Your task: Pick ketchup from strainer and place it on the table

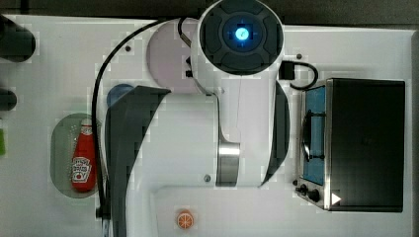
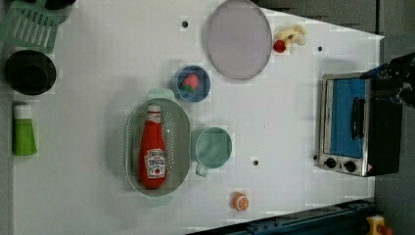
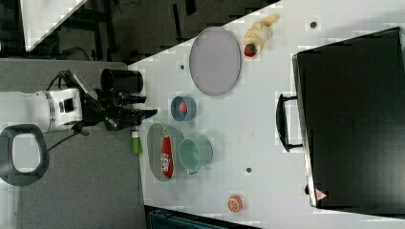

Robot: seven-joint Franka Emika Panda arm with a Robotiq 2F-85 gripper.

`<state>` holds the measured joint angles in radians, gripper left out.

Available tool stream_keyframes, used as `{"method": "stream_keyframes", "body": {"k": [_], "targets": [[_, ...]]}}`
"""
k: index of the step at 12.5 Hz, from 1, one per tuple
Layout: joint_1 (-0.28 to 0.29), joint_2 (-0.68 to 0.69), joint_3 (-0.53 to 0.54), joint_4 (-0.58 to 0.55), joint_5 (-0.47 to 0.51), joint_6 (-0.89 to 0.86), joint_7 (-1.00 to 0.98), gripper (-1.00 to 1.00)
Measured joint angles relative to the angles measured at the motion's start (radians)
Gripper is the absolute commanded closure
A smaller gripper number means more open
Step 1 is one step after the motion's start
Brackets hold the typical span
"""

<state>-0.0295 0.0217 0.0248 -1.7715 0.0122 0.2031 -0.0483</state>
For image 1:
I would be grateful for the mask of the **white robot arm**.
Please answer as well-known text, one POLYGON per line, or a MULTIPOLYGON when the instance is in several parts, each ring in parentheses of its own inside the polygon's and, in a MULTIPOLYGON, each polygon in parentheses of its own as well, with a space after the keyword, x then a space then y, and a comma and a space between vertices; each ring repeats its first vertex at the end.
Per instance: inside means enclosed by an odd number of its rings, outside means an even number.
POLYGON ((162 188, 260 188, 274 177, 290 140, 283 57, 284 28, 269 7, 218 0, 192 35, 198 92, 137 86, 108 108, 112 237, 157 237, 162 188))

